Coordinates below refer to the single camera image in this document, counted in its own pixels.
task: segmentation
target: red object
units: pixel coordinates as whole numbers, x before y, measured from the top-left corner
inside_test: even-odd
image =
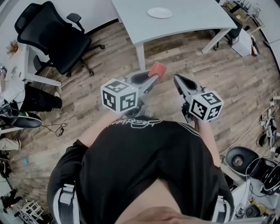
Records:
[[[165,75],[166,70],[167,70],[167,67],[165,67],[163,64],[160,64],[159,62],[156,62],[152,66],[152,68],[148,74],[148,77],[152,77],[153,75],[158,75],[158,79],[159,79],[159,81],[161,81],[163,76]]]

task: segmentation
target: chair wheel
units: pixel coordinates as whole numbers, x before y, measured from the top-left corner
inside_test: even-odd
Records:
[[[72,77],[72,73],[71,72],[67,72],[66,77],[68,77],[68,78]]]

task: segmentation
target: black t-shirt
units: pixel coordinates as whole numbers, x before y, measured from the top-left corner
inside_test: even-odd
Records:
[[[113,224],[157,178],[185,215],[211,220],[218,195],[233,206],[223,173],[198,132],[179,122],[125,118],[106,127],[87,148],[66,150],[52,172],[48,203],[64,184],[73,184],[86,223]]]

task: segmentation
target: blue object on floor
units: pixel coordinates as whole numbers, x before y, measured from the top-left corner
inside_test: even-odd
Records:
[[[28,165],[28,164],[29,164],[29,161],[28,161],[27,158],[25,158],[25,159],[23,160],[23,164],[24,164],[24,165]]]

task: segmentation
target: shoulder strap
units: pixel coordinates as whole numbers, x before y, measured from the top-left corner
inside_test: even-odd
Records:
[[[52,209],[58,224],[80,224],[79,204],[74,185],[65,184],[57,191]]]

